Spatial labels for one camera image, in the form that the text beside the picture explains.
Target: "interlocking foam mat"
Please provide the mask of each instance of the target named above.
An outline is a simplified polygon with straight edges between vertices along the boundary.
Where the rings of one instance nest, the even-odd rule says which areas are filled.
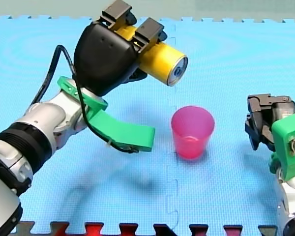
[[[0,132],[24,114],[55,47],[62,44],[73,55],[90,21],[0,18]],[[183,79],[170,88],[148,77],[105,96],[112,116],[156,127],[153,151],[119,153],[89,130],[71,137],[21,196],[22,220],[35,222],[32,234],[49,234],[54,221],[69,222],[68,234],[83,234],[85,222],[94,222],[103,223],[105,235],[120,234],[120,223],[134,223],[136,235],[154,235],[153,225],[163,224],[178,236],[191,235],[192,225],[208,225],[208,236],[226,235],[226,225],[257,236],[260,225],[276,224],[270,151],[251,149],[244,121],[249,94],[295,101],[295,23],[160,22],[166,43],[189,57]],[[61,75],[70,76],[63,57],[43,100],[58,92]],[[176,157],[170,129],[173,113],[185,105],[206,108],[216,121],[205,155],[193,163]]]

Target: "green plastic part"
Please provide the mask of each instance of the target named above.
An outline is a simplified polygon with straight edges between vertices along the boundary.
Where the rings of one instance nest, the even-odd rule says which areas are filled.
[[[61,76],[58,79],[58,85],[67,94],[79,100],[76,87],[68,80],[67,77]],[[134,148],[140,151],[152,150],[155,136],[154,127],[118,121],[105,112],[108,106],[106,101],[98,101],[84,93],[82,96],[84,103],[88,106],[88,122],[99,134],[120,148]]]
[[[113,143],[121,148],[132,148],[151,151],[154,142],[155,128],[118,121],[101,110],[90,118],[90,124]]]
[[[272,134],[275,152],[272,154],[270,171],[276,173],[281,167],[283,179],[288,181],[295,177],[295,114],[273,123]]]

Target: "black cable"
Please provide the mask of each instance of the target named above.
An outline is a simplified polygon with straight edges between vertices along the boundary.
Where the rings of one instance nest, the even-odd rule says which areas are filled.
[[[56,70],[56,67],[57,67],[57,64],[58,64],[58,61],[59,61],[59,58],[60,58],[60,54],[61,52],[63,52],[68,64],[69,64],[69,67],[70,67],[70,70],[72,72],[72,79],[74,80],[75,82],[75,85],[77,87],[77,92],[78,92],[78,96],[79,96],[79,100],[80,100],[80,103],[81,103],[81,108],[82,108],[82,116],[83,116],[83,119],[87,125],[87,127],[96,135],[98,136],[100,139],[102,139],[103,141],[109,143],[110,140],[108,138],[106,138],[105,136],[101,135],[96,129],[94,129],[91,124],[89,123],[88,119],[87,119],[87,115],[86,115],[86,112],[85,112],[85,103],[84,103],[84,100],[83,100],[83,96],[82,96],[82,92],[81,92],[81,87],[80,87],[80,84],[79,84],[79,81],[78,81],[78,78],[77,78],[77,74],[76,74],[76,71],[75,71],[75,67],[72,63],[72,60],[70,58],[70,55],[69,53],[67,52],[66,48],[62,45],[58,45],[56,46],[56,49],[55,49],[55,52],[54,52],[54,55],[53,55],[53,58],[51,60],[51,63],[50,63],[50,67],[49,67],[49,70],[48,70],[48,73],[46,75],[46,78],[42,84],[42,86],[40,87],[38,93],[36,94],[34,100],[32,101],[31,105],[32,104],[35,104],[37,102],[40,102],[40,100],[42,99],[42,97],[44,96],[45,92],[47,91],[49,85],[50,85],[50,82],[54,76],[54,73],[55,73],[55,70]],[[139,152],[137,149],[123,149],[123,148],[120,148],[118,147],[116,144],[114,143],[110,143],[110,145],[117,149],[118,151],[121,151],[121,152],[126,152],[126,153],[134,153],[134,152]]]

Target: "pink cup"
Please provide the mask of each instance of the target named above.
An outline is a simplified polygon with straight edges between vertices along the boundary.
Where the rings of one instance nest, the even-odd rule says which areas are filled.
[[[214,118],[206,109],[196,106],[180,108],[172,117],[177,154],[187,160],[201,156],[214,127]]]

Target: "can lid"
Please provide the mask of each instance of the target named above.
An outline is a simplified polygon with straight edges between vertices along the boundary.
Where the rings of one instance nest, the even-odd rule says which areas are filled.
[[[167,85],[174,86],[183,76],[188,65],[188,57],[180,57],[167,77]]]

